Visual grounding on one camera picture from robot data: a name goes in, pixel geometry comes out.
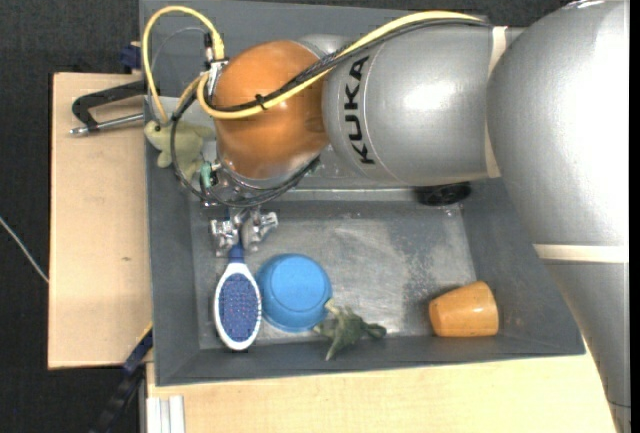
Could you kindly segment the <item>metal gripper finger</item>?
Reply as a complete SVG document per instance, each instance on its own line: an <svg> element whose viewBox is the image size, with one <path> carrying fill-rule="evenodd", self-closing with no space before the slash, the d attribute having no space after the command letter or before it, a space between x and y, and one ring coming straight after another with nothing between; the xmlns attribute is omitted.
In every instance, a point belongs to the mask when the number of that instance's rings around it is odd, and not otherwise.
<svg viewBox="0 0 640 433"><path fill-rule="evenodd" d="M268 235L278 227L276 212L263 213L251 211L243 225L243 246L247 251L255 252Z"/></svg>
<svg viewBox="0 0 640 433"><path fill-rule="evenodd" d="M211 220L209 226L216 257L227 256L240 243L238 227L231 220Z"/></svg>

